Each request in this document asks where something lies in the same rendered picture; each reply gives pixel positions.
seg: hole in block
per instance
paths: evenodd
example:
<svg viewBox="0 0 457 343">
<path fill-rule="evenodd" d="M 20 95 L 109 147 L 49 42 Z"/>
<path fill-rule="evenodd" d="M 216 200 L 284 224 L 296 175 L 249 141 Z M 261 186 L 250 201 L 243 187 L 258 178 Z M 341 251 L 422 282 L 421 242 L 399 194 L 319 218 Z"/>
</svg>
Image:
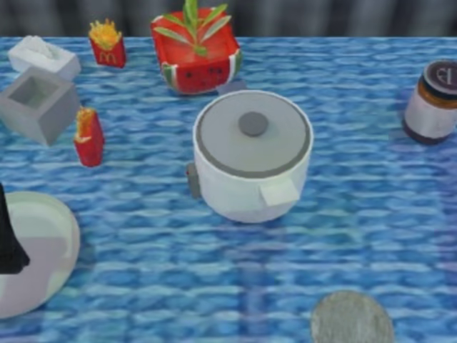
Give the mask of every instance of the hole in block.
<svg viewBox="0 0 457 343">
<path fill-rule="evenodd" d="M 32 109 L 38 109 L 56 90 L 57 85 L 32 76 L 19 86 L 9 98 Z"/>
</svg>

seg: gray curtain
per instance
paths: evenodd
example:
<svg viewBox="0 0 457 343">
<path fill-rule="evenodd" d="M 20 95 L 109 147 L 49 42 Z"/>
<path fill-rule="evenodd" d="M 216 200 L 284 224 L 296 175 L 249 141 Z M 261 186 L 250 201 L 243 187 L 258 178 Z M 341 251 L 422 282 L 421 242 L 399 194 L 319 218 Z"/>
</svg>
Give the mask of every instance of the gray curtain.
<svg viewBox="0 0 457 343">
<path fill-rule="evenodd" d="M 157 15 L 184 0 L 0 0 L 0 35 L 86 36 L 113 19 L 125 36 L 148 36 Z M 453 36 L 457 0 L 200 0 L 228 4 L 237 36 Z"/>
</svg>

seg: green plant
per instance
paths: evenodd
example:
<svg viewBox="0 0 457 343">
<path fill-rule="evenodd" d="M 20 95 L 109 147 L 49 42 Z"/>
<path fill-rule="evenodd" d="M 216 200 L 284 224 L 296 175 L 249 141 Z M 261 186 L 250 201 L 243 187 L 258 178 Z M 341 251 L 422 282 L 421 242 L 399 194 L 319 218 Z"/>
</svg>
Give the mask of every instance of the green plant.
<svg viewBox="0 0 457 343">
<path fill-rule="evenodd" d="M 206 18 L 199 18 L 198 0 L 185 0 L 183 7 L 184 20 L 180 20 L 180 18 L 174 16 L 173 14 L 165 14 L 164 18 L 166 20 L 178 24 L 187 30 L 189 36 L 191 37 L 191 41 L 177 32 L 165 27 L 156 27 L 154 30 L 164 36 L 167 36 L 168 38 L 175 39 L 192 46 L 196 54 L 205 56 L 207 49 L 203 43 L 205 40 L 212 37 L 217 31 L 222 29 L 230 21 L 231 16 L 222 16 L 212 23 L 212 25 L 205 30 L 204 34 L 203 29 L 205 29 L 217 16 L 224 12 L 226 8 L 226 4 L 219 5 L 213 9 Z"/>
</svg>

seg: glass jar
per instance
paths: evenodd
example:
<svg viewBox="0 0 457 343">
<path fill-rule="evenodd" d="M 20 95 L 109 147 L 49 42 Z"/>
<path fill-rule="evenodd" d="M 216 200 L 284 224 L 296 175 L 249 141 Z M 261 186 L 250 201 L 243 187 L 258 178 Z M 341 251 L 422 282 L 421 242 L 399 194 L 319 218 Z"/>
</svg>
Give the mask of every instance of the glass jar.
<svg viewBox="0 0 457 343">
<path fill-rule="evenodd" d="M 403 119 L 407 135 L 422 144 L 445 141 L 457 123 L 457 61 L 430 63 L 418 80 Z"/>
</svg>

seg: water-patterned tablecloth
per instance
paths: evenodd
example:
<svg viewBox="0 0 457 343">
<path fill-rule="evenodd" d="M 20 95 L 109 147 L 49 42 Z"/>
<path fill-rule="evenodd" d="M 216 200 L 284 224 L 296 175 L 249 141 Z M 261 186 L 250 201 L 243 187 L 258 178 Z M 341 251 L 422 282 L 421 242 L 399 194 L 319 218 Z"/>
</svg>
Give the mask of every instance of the water-patterned tablecloth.
<svg viewBox="0 0 457 343">
<path fill-rule="evenodd" d="M 17 41 L 0 40 L 2 89 Z M 249 88 L 295 101 L 316 133 L 301 201 L 262 225 L 189 195 L 191 128 L 214 94 L 171 93 L 148 38 L 126 39 L 125 69 L 97 66 L 87 39 L 49 41 L 81 59 L 104 164 L 79 165 L 74 126 L 50 149 L 0 128 L 6 190 L 58 197 L 82 230 L 67 285 L 0 321 L 0 343 L 307 343 L 310 311 L 339 289 L 382 303 L 399 343 L 457 342 L 457 138 L 420 146 L 398 120 L 457 39 L 240 39 Z"/>
</svg>

